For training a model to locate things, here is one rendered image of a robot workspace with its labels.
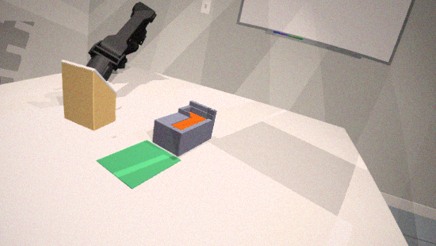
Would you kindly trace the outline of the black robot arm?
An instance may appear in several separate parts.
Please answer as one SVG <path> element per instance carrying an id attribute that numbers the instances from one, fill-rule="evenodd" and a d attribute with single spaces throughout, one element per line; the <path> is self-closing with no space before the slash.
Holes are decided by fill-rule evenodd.
<path id="1" fill-rule="evenodd" d="M 113 73 L 112 70 L 125 68 L 128 62 L 125 53 L 136 52 L 139 45 L 143 45 L 147 24 L 152 23 L 156 15 L 155 11 L 147 5 L 142 2 L 136 3 L 130 19 L 122 29 L 116 35 L 100 40 L 88 51 L 91 59 L 86 67 L 94 68 L 107 82 Z"/>

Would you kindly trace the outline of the orange l-shaped part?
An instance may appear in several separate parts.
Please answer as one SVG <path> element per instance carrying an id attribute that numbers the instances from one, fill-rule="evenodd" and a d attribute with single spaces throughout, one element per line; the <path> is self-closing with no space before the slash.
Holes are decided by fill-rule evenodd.
<path id="1" fill-rule="evenodd" d="M 189 113 L 190 113 L 189 119 L 186 119 L 184 121 L 180 121 L 176 124 L 173 124 L 172 126 L 174 126 L 177 129 L 182 130 L 182 129 L 185 129 L 191 125 L 195 125 L 198 122 L 206 120 L 205 118 L 200 117 L 200 116 L 196 115 L 195 113 L 191 113 L 191 112 L 189 112 Z"/>

